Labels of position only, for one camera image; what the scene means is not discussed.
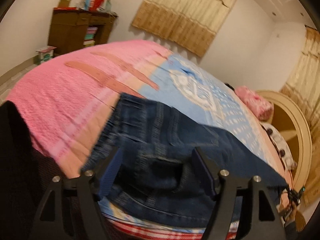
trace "pink pillow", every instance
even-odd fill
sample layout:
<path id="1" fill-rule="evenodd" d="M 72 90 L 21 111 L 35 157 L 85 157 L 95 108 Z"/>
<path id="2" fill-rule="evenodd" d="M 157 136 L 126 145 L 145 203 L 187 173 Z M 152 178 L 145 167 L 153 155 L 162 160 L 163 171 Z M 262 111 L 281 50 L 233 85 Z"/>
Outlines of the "pink pillow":
<path id="1" fill-rule="evenodd" d="M 237 87 L 235 93 L 259 121 L 266 121 L 270 118 L 274 110 L 272 103 L 246 86 Z"/>

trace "baseboard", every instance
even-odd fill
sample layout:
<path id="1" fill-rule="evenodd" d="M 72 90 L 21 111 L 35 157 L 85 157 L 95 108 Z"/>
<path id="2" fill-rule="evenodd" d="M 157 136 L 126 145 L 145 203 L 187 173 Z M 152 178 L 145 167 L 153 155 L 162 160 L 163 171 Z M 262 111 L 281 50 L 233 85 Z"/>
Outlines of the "baseboard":
<path id="1" fill-rule="evenodd" d="M 37 64 L 39 62 L 39 57 L 38 55 L 27 59 L 26 61 L 22 62 L 21 64 L 15 66 L 14 68 L 10 69 L 9 71 L 7 71 L 6 73 L 4 73 L 1 77 L 0 77 L 0 86 L 6 82 L 7 80 L 9 80 L 10 78 L 12 78 L 14 75 L 18 74 L 20 71 L 24 70 L 27 67 L 30 67 L 33 64 Z"/>

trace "dark blue denim jeans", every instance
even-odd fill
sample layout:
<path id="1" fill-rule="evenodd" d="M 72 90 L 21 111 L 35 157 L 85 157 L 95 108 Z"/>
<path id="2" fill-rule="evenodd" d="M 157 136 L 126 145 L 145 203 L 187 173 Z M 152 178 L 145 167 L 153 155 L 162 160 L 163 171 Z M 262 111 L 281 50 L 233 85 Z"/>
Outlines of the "dark blue denim jeans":
<path id="1" fill-rule="evenodd" d="M 226 130 L 200 125 L 177 109 L 122 94 L 83 170 L 121 147 L 123 162 L 108 199 L 130 215 L 175 227 L 206 227 L 215 202 L 191 164 L 194 147 L 233 175 L 259 175 L 279 203 L 286 181 Z M 237 198 L 233 220 L 241 212 Z"/>

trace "person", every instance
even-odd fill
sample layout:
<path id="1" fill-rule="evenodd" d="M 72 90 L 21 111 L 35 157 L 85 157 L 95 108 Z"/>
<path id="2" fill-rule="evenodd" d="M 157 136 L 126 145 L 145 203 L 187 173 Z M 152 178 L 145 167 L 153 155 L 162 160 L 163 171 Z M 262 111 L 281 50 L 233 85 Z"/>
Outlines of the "person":
<path id="1" fill-rule="evenodd" d="M 289 210 L 292 208 L 292 212 L 289 215 L 289 217 L 286 219 L 284 224 L 284 230 L 287 240 L 297 240 L 298 239 L 298 232 L 297 232 L 297 226 L 295 222 L 295 217 L 297 214 L 297 205 L 295 202 L 289 203 L 289 205 L 286 207 L 286 210 Z"/>

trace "floor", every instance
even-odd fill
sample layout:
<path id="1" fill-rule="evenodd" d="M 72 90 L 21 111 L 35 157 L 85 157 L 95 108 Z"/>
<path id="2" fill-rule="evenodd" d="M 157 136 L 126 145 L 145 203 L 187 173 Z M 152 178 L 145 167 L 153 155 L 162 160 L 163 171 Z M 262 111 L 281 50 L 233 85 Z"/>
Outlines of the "floor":
<path id="1" fill-rule="evenodd" d="M 12 78 L 7 80 L 4 84 L 0 85 L 0 105 L 5 101 L 6 97 L 9 95 L 11 89 L 14 85 L 30 70 L 35 68 L 37 65 L 31 65 L 26 69 L 22 70 L 18 74 L 14 75 Z"/>

